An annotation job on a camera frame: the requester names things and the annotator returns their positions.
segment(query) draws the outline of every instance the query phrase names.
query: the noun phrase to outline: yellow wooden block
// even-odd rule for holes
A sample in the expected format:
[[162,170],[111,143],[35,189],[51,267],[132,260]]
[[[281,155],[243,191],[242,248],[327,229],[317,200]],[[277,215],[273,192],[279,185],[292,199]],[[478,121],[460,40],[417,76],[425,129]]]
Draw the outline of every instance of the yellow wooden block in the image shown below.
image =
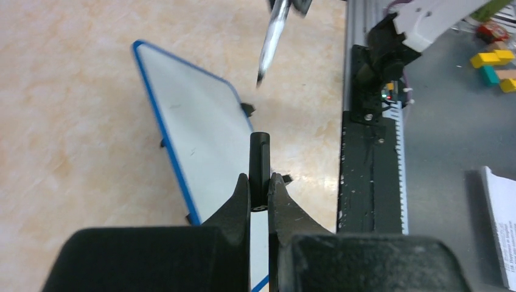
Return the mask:
[[507,65],[514,59],[514,54],[509,50],[494,50],[500,62],[496,65]]
[[497,53],[480,53],[471,58],[470,62],[474,68],[478,69],[484,65],[498,65],[500,58]]
[[505,79],[500,82],[500,88],[503,92],[516,91],[516,79]]

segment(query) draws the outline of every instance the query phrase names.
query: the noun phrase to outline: gray table surface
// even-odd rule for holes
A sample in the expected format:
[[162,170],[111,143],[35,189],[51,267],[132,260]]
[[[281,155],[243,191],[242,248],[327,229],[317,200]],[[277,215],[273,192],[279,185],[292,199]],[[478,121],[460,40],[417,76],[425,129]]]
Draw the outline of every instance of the gray table surface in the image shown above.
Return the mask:
[[411,234],[451,248],[474,291],[507,291],[478,169],[516,179],[516,94],[484,85],[469,63],[481,48],[450,30],[406,68],[408,218]]

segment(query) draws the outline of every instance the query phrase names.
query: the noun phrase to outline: marble floor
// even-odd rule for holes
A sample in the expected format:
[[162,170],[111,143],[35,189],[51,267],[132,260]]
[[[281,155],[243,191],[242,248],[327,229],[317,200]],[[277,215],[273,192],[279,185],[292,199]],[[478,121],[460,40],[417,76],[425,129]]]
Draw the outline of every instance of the marble floor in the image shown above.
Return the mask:
[[256,89],[266,0],[1,1],[0,287],[37,291],[90,226],[186,224],[131,55],[146,39],[229,80],[291,196],[335,230],[346,4],[291,13]]

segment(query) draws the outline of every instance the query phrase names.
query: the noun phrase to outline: teal wooden block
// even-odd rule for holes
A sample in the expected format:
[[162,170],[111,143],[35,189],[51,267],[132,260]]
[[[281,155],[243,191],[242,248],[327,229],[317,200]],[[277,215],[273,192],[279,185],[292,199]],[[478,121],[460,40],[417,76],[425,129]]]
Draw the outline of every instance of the teal wooden block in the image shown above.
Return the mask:
[[480,74],[482,75],[482,79],[487,86],[495,86],[500,83],[500,79],[495,72],[495,68],[490,65],[482,66],[478,70],[480,70]]

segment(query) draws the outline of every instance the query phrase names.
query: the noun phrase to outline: white board surface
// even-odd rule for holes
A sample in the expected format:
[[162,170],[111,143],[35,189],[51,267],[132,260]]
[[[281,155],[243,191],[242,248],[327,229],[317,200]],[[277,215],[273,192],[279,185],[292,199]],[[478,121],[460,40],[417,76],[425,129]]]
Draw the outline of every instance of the white board surface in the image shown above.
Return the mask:
[[[192,223],[202,224],[248,173],[252,126],[226,80],[145,41],[133,50]],[[250,273],[259,291],[268,282],[267,212],[251,213]]]

